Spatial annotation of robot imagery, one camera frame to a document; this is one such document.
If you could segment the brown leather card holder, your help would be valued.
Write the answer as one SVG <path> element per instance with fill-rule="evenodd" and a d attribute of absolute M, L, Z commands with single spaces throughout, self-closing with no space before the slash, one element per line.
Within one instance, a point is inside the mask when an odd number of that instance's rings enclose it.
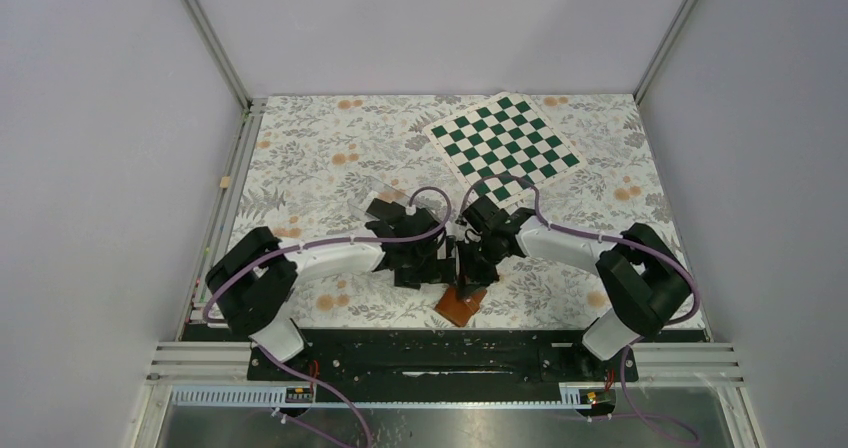
<path fill-rule="evenodd" d="M 486 295 L 487 290 L 481 289 L 468 297 L 460 297 L 457 288 L 449 285 L 436 303 L 434 311 L 453 326 L 464 328 L 480 310 Z"/>

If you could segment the clear acrylic card box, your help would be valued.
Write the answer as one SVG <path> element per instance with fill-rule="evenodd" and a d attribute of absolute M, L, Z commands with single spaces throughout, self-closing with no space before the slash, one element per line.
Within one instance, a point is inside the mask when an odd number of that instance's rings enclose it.
<path fill-rule="evenodd" d="M 373 177 L 361 180 L 350 195 L 347 207 L 363 225 L 419 224 L 432 228 L 440 223 L 430 206 L 422 201 L 411 201 L 405 193 Z"/>

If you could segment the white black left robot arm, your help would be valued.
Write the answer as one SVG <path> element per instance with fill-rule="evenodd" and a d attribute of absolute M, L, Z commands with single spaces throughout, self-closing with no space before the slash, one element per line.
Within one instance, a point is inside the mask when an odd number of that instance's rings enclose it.
<path fill-rule="evenodd" d="M 270 353 L 285 378 L 304 375 L 311 355 L 285 308 L 298 285 L 347 273 L 415 274 L 447 239 L 448 217 L 425 205 L 375 198 L 362 214 L 357 231 L 288 246 L 267 226 L 251 230 L 207 273 L 211 298 L 203 321 L 223 324 Z"/>

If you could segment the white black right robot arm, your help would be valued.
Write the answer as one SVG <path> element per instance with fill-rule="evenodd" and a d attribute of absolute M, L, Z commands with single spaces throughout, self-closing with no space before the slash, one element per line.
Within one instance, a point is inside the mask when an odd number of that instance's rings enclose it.
<path fill-rule="evenodd" d="M 548 223 L 530 208 L 507 213 L 485 197 L 461 219 L 475 236 L 457 245 L 461 302 L 498 281 L 497 267 L 509 257 L 562 263 L 600 278 L 611 307 L 583 332 L 573 354 L 575 370 L 589 380 L 607 373 L 625 346 L 660 332 L 694 296 L 691 276 L 643 223 L 620 236 L 593 234 Z"/>

